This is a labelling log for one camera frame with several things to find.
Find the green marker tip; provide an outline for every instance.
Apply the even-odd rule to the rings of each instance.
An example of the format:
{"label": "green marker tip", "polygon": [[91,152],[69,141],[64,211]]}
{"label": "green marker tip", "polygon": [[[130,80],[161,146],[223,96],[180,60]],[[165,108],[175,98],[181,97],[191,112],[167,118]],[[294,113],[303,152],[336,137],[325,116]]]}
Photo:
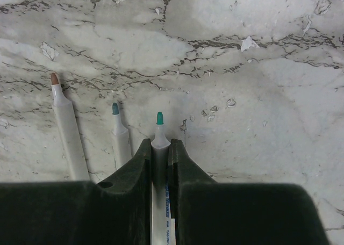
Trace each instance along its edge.
{"label": "green marker tip", "polygon": [[112,104],[112,114],[113,115],[118,115],[119,114],[119,108],[118,108],[117,103],[113,103]]}
{"label": "green marker tip", "polygon": [[156,124],[163,125],[163,115],[162,112],[158,112],[156,116]]}

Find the marble surface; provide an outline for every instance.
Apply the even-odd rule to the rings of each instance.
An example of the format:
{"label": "marble surface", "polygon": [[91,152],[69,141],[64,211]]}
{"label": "marble surface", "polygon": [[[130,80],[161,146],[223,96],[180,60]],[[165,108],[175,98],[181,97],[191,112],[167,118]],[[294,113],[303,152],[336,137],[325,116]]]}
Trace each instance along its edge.
{"label": "marble surface", "polygon": [[[114,170],[112,102],[134,150],[163,111],[169,138],[214,179],[300,184],[344,244],[343,10],[344,0],[0,0],[0,181],[69,178],[55,71],[94,181]],[[248,36],[259,48],[241,52]]]}

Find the screw hole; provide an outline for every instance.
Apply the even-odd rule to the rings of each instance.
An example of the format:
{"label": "screw hole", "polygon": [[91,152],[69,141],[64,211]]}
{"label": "screw hole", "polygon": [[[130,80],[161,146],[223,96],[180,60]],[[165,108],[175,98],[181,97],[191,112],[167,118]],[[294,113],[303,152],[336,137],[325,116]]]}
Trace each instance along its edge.
{"label": "screw hole", "polygon": [[103,188],[103,189],[107,189],[113,186],[113,184],[111,182],[99,182],[98,186]]}

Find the white marker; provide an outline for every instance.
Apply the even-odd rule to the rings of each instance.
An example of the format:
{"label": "white marker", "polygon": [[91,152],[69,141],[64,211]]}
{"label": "white marker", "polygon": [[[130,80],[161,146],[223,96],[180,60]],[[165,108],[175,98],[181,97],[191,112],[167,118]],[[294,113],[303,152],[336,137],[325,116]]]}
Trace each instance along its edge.
{"label": "white marker", "polygon": [[166,179],[168,148],[162,112],[157,113],[155,138],[152,141],[152,244],[175,245],[175,222],[171,219]]}
{"label": "white marker", "polygon": [[112,104],[114,127],[112,130],[112,147],[116,170],[126,164],[132,157],[130,148],[129,131],[122,124],[117,103]]}
{"label": "white marker", "polygon": [[63,95],[61,85],[55,73],[51,74],[51,81],[54,97],[53,109],[64,153],[69,165],[71,179],[74,181],[89,181],[90,177],[88,175],[73,105]]}

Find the teal marker tip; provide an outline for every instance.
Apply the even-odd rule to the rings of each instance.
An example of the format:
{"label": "teal marker tip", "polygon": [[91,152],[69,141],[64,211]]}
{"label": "teal marker tip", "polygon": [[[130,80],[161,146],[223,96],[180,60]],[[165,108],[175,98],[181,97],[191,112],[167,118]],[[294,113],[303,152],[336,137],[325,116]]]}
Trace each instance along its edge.
{"label": "teal marker tip", "polygon": [[158,112],[156,116],[156,124],[163,125],[163,115],[162,112]]}
{"label": "teal marker tip", "polygon": [[118,115],[119,114],[119,108],[118,108],[117,103],[113,103],[112,104],[112,114],[113,115]]}

